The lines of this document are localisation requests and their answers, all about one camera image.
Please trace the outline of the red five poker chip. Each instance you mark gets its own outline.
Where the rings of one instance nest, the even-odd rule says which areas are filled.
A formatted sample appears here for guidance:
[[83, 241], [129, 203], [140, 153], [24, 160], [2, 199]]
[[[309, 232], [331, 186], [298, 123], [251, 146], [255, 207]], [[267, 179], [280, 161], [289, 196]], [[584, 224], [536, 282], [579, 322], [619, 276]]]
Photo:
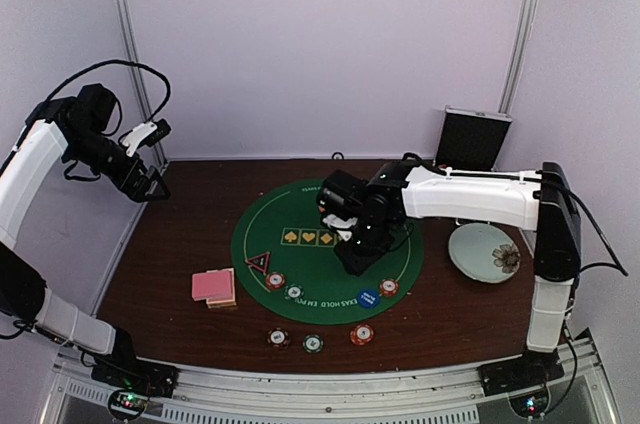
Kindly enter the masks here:
[[394, 279], [384, 279], [379, 286], [380, 294], [384, 297], [395, 296], [399, 291], [399, 284]]

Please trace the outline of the blue small blind button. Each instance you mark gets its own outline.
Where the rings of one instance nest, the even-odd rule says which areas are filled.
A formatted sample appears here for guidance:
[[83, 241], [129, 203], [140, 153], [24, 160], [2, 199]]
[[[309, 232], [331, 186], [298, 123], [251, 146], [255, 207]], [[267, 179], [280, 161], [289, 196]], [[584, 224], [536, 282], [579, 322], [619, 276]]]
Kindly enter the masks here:
[[356, 301], [364, 309], [373, 309], [380, 303], [380, 294], [374, 289], [363, 289], [357, 294]]

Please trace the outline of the red chip pile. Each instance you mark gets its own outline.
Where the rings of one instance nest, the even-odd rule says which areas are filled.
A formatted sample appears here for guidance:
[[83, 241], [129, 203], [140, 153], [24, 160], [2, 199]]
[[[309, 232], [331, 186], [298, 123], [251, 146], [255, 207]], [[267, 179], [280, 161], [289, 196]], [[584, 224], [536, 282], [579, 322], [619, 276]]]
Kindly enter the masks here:
[[269, 290], [278, 290], [286, 284], [286, 277], [281, 272], [271, 272], [265, 278], [265, 285]]

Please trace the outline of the black red all-in triangle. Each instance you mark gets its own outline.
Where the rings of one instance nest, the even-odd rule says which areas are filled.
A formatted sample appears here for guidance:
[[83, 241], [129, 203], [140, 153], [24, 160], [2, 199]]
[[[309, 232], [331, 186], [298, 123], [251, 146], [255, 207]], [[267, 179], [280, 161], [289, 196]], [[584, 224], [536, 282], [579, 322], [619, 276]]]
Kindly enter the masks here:
[[271, 252], [266, 251], [260, 253], [253, 257], [248, 257], [245, 259], [245, 264], [253, 269], [266, 276], [269, 272], [269, 266], [271, 262]]

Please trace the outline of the orange-red poker chip stack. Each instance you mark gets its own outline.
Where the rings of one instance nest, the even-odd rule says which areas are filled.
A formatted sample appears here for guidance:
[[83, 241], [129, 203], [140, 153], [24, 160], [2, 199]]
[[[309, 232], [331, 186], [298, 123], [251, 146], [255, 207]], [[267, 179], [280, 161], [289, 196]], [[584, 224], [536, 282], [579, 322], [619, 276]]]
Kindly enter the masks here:
[[363, 346], [374, 339], [374, 330], [368, 324], [358, 324], [350, 331], [350, 340], [356, 346]]

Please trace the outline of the green poker chip stack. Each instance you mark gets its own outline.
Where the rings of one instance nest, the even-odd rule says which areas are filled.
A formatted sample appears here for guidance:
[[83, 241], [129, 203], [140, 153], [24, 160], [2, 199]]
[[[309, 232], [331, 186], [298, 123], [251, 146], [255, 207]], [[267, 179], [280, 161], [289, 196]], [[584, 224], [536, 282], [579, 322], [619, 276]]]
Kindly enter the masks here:
[[303, 349], [310, 354], [319, 353], [323, 350], [324, 341], [317, 334], [306, 335], [302, 340]]

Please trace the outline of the red-backed card deck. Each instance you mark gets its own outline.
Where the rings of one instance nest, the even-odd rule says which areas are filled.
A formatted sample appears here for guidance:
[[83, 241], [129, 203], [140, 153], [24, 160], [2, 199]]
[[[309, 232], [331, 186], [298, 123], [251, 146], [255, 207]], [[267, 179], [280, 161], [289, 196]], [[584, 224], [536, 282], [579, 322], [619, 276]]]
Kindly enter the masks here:
[[223, 269], [192, 275], [191, 297], [194, 301], [226, 300], [234, 294], [234, 272]]

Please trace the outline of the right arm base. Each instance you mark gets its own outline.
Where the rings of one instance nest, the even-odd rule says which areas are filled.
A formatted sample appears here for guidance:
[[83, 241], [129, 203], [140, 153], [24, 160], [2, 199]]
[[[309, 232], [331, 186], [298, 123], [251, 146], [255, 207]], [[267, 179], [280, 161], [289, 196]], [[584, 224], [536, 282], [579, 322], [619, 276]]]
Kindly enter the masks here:
[[547, 355], [522, 355], [515, 359], [484, 364], [478, 368], [478, 373], [487, 397], [541, 386], [565, 374], [559, 361]]

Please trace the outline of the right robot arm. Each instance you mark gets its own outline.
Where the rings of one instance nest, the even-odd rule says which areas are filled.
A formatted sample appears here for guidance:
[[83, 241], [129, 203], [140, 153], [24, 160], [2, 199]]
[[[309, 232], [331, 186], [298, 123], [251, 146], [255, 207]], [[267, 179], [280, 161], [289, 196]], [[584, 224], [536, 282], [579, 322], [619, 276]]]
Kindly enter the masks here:
[[484, 221], [532, 231], [534, 292], [527, 352], [513, 363], [519, 384], [535, 384], [551, 368], [569, 299], [581, 268], [581, 219], [563, 169], [497, 173], [432, 165], [413, 153], [383, 165], [369, 180], [343, 170], [321, 184], [316, 203], [324, 227], [338, 233], [336, 253], [361, 275], [390, 252], [408, 219]]

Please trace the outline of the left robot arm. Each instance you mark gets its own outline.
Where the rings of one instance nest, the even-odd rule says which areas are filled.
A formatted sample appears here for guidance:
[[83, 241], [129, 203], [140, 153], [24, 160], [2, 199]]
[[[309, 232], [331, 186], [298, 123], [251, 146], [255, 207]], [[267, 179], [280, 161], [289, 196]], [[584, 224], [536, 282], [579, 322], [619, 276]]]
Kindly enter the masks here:
[[123, 388], [144, 377], [128, 333], [81, 311], [56, 295], [44, 278], [14, 251], [27, 211], [57, 163], [85, 164], [92, 179], [107, 177], [136, 203], [166, 200], [170, 191], [160, 171], [138, 151], [171, 131], [166, 120], [146, 121], [118, 141], [106, 128], [119, 101], [101, 84], [84, 86], [75, 97], [47, 99], [26, 120], [1, 166], [1, 311], [65, 344], [107, 356], [106, 373]]

